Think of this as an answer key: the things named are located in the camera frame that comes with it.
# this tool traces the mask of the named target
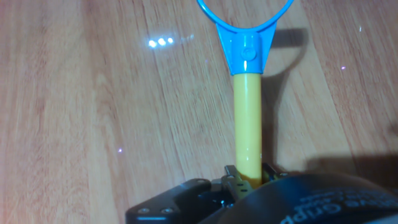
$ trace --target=blue plastic frame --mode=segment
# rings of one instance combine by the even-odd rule
[[[253,28],[231,26],[217,17],[204,3],[197,0],[202,11],[216,24],[231,75],[239,73],[263,73],[278,19],[288,10],[294,0],[267,22]]]

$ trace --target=bolt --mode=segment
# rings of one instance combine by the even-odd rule
[[[160,211],[160,212],[162,212],[163,214],[168,214],[168,213],[172,213],[173,209],[172,208],[165,208],[165,209],[162,209],[162,211]]]
[[[140,214],[145,214],[148,212],[149,212],[149,208],[142,208],[142,209],[138,210],[138,213],[140,213]]]

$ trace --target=toy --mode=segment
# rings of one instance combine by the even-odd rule
[[[255,189],[262,184],[261,74],[266,66],[278,19],[294,0],[270,20],[250,29],[233,27],[198,0],[202,11],[218,30],[226,61],[234,80],[236,168]]]

